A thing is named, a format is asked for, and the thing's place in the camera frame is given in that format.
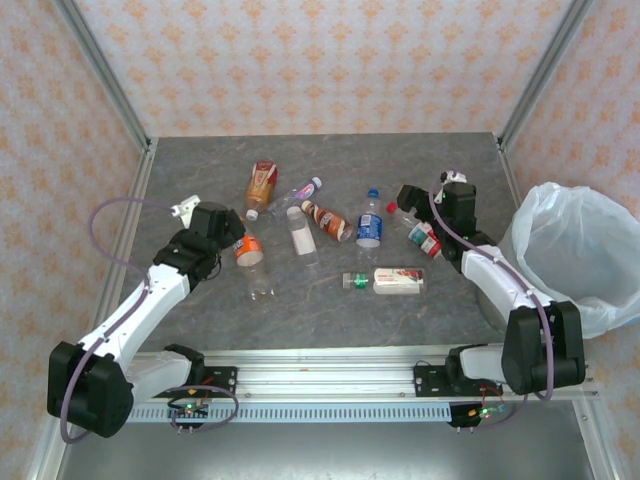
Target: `plastic bottle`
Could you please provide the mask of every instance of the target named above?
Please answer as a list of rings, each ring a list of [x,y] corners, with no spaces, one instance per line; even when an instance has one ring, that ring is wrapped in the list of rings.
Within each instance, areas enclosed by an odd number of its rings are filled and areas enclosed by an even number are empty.
[[[287,210],[289,231],[296,253],[307,267],[318,263],[318,251],[311,235],[309,222],[300,207],[290,207]]]
[[[353,232],[353,226],[340,215],[319,207],[309,200],[302,202],[302,211],[311,216],[322,230],[339,242],[347,240]]]
[[[253,300],[274,295],[271,281],[267,275],[262,245],[258,237],[248,229],[244,237],[233,245],[236,263],[247,279],[249,293]]]
[[[277,181],[278,168],[275,163],[261,160],[253,166],[245,198],[248,209],[247,220],[256,221],[258,214],[267,209]]]
[[[393,215],[394,221],[404,226],[405,230],[409,232],[407,238],[418,245],[423,252],[431,258],[442,256],[442,245],[429,223],[420,222],[413,215],[403,212],[395,202],[387,205],[387,212]]]
[[[362,215],[358,220],[358,240],[356,240],[356,243],[363,248],[376,248],[380,246],[381,238],[380,199],[378,190],[372,188],[367,194],[367,200],[362,205]]]
[[[373,284],[379,295],[415,295],[427,291],[424,270],[421,268],[376,268],[372,274],[349,272],[342,274],[342,288],[366,289]]]
[[[302,202],[317,192],[320,187],[322,187],[322,181],[318,177],[313,177],[271,202],[267,211],[278,219],[283,218],[289,208],[302,205]]]

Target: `wall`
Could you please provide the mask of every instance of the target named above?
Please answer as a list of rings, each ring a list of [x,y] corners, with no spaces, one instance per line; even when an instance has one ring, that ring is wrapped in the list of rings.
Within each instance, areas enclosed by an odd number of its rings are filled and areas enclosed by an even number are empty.
[[[555,181],[592,187],[640,219],[640,9],[596,0],[509,160],[523,195]],[[629,472],[640,472],[640,324],[588,342]]]
[[[80,0],[152,136],[500,132],[570,0]]]
[[[51,0],[0,3],[0,464],[26,475],[45,415],[48,354],[87,330],[104,261],[85,222],[126,193],[139,153]],[[98,237],[115,238],[121,212]]]

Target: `water bottle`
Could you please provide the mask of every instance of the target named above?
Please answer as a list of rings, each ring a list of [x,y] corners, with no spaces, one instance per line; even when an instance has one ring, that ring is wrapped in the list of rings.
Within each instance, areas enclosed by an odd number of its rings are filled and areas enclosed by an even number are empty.
[[[380,218],[380,199],[378,190],[372,188],[367,194],[367,200],[362,206],[362,215],[358,220],[358,240],[356,243],[363,248],[380,246],[382,237],[382,218]]]
[[[387,205],[387,212],[393,215],[394,221],[400,223],[409,232],[407,234],[409,240],[418,245],[423,252],[431,258],[442,256],[442,245],[429,223],[420,222],[410,213],[403,212],[395,202]]]
[[[291,207],[299,207],[307,198],[316,193],[322,187],[322,181],[313,177],[295,188],[292,188],[280,198],[269,205],[267,211],[275,218],[282,219]]]
[[[233,245],[233,252],[236,263],[247,280],[251,298],[257,300],[274,295],[258,237],[247,230],[245,236]]]
[[[290,207],[287,210],[287,220],[289,221],[289,231],[296,253],[303,263],[310,267],[318,263],[318,251],[311,235],[307,216],[300,207]]]

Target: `plastic bag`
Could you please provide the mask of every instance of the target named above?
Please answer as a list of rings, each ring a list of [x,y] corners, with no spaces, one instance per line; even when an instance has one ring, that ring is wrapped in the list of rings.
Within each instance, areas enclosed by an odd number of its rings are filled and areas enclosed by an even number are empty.
[[[500,249],[534,286],[577,305],[584,338],[640,319],[640,222],[610,198],[534,187]]]

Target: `orange bottle label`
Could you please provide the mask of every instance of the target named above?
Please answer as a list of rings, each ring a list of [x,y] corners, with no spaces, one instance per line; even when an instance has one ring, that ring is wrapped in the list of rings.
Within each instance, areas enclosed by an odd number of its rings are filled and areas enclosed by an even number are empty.
[[[269,160],[262,160],[256,163],[251,172],[251,179],[247,188],[247,199],[269,204],[277,180],[278,169],[275,163]]]
[[[255,235],[245,235],[233,244],[233,253],[236,256],[236,260],[249,252],[262,252],[262,245],[260,245],[260,241]]]

